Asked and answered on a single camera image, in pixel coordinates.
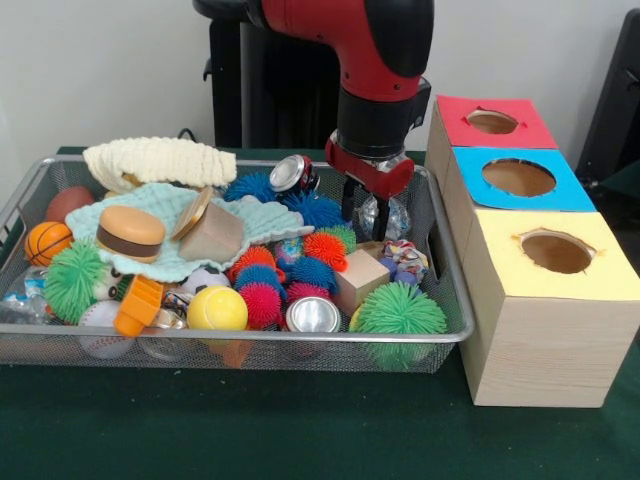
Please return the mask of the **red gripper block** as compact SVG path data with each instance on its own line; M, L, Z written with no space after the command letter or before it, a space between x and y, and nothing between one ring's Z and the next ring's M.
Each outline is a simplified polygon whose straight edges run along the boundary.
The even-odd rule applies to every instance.
M404 152L381 162L360 158L345 150L339 139L339 131L334 130L326 142L325 154L328 163L347 176L342 192L342 218L344 221L353 218L355 189L359 183L375 195L377 216L372 227L372 239L383 241L390 212L388 199L407 188L414 174L414 162Z

